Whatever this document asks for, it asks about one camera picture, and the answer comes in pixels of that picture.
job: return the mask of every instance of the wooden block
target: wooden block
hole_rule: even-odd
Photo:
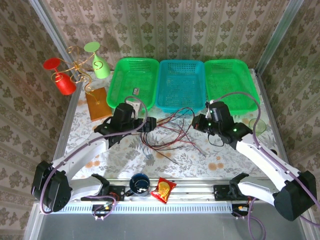
[[[105,88],[98,88],[91,91],[91,93],[94,94],[98,101],[97,102],[93,96],[87,93],[85,94],[91,121],[94,122],[112,116],[111,108],[107,104],[107,93]]]

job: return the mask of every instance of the cable bundle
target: cable bundle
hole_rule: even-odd
[[[181,111],[184,110],[184,113],[177,116],[177,114]],[[179,110],[177,110],[175,113],[171,114],[170,116],[161,119],[157,122],[157,128],[164,128],[164,129],[169,129],[171,131],[173,131],[174,133],[177,133],[177,137],[173,140],[173,141],[169,141],[166,143],[162,143],[162,144],[151,144],[148,142],[148,132],[143,132],[140,134],[140,140],[141,142],[146,145],[147,147],[149,147],[150,149],[156,151],[157,153],[159,153],[160,155],[164,156],[165,158],[169,159],[171,162],[173,162],[174,164],[178,164],[177,162],[173,161],[172,159],[170,159],[169,157],[167,157],[166,155],[164,155],[161,151],[169,151],[169,150],[174,150],[174,149],[180,149],[183,148],[184,146],[177,146],[174,148],[168,148],[178,142],[180,143],[184,143],[184,144],[191,144],[193,145],[201,154],[203,154],[199,148],[197,148],[196,144],[194,142],[192,142],[190,140],[190,138],[188,137],[188,131],[191,127],[191,123],[190,125],[187,127],[186,130],[184,130],[185,127],[185,119],[183,118],[182,120],[182,125],[179,125],[177,123],[175,123],[174,121],[180,117],[182,117],[183,115],[185,115],[188,111],[192,112],[192,116],[193,118],[195,117],[195,112],[190,108],[190,107],[184,107],[181,108]]]

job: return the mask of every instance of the teal basket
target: teal basket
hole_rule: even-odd
[[[260,104],[260,99],[252,80],[248,66],[241,60],[221,59],[204,63],[205,86],[209,100],[215,100],[232,92],[246,92]],[[255,111],[255,102],[243,94],[230,95],[223,98],[231,115],[243,115]]]
[[[206,103],[204,63],[196,60],[161,61],[155,98],[155,105],[165,113],[174,113],[185,107],[195,113],[202,110]]]
[[[156,100],[159,62],[152,58],[126,57],[116,64],[106,102],[116,108],[128,96],[140,99],[149,110]]]

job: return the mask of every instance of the white robotic arm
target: white robotic arm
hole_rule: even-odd
[[[38,200],[43,199],[43,204],[53,212],[61,210],[70,200],[107,195],[109,182],[102,176],[93,174],[84,179],[72,178],[95,156],[119,143],[132,131],[150,132],[156,127],[157,120],[154,117],[147,117],[146,120],[135,119],[136,107],[135,104],[132,106],[120,103],[113,116],[97,126],[94,133],[78,147],[52,163],[39,163],[35,170],[31,194]]]
[[[92,133],[84,142],[79,146],[69,152],[67,155],[52,161],[52,166],[55,168],[59,163],[61,163],[65,158],[72,155],[77,149],[85,148],[78,151],[72,158],[66,162],[63,166],[59,168],[59,171],[64,171],[65,176],[69,182],[69,186],[72,189],[70,201],[74,199],[79,199],[85,196],[95,196],[97,195],[103,184],[96,177],[90,176],[84,179],[72,180],[72,178],[82,169],[87,163],[89,163],[95,156],[104,153],[109,149],[109,141],[102,138],[89,144],[92,140],[100,137],[101,134],[98,132]]]
[[[309,171],[300,172],[284,162],[260,141],[257,145],[252,130],[241,122],[235,123],[228,106],[222,101],[211,101],[206,106],[206,115],[200,114],[193,118],[193,128],[209,135],[218,135],[225,144],[256,164],[272,181],[259,181],[241,173],[229,183],[229,193],[233,200],[243,196],[260,199],[273,205],[289,221],[314,205],[292,176],[299,179],[317,198],[315,176]]]

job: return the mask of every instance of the red snack package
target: red snack package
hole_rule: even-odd
[[[151,195],[166,204],[172,189],[174,189],[176,185],[176,183],[160,177],[158,185],[156,186],[156,189],[151,192]]]

